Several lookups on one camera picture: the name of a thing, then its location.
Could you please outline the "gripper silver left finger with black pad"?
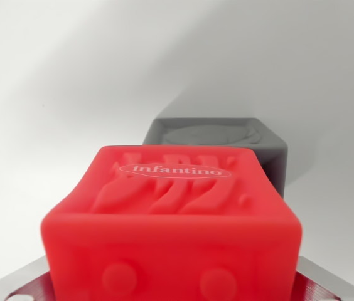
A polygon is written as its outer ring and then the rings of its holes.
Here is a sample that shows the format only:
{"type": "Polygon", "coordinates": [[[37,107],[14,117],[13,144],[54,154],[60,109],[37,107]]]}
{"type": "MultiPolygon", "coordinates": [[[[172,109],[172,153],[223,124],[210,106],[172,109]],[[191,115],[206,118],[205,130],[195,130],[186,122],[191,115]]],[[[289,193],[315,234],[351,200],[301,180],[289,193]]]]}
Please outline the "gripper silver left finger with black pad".
{"type": "Polygon", "coordinates": [[[49,271],[46,256],[0,278],[0,300],[6,300],[11,293],[49,271]]]}

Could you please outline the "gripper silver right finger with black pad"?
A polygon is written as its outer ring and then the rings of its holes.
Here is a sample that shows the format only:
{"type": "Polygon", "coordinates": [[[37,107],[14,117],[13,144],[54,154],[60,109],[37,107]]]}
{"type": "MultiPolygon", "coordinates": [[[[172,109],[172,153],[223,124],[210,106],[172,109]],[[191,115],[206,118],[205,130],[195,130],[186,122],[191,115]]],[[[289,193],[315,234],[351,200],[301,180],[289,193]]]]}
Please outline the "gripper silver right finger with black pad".
{"type": "Polygon", "coordinates": [[[300,256],[295,278],[295,300],[354,301],[354,285],[300,256]]]}

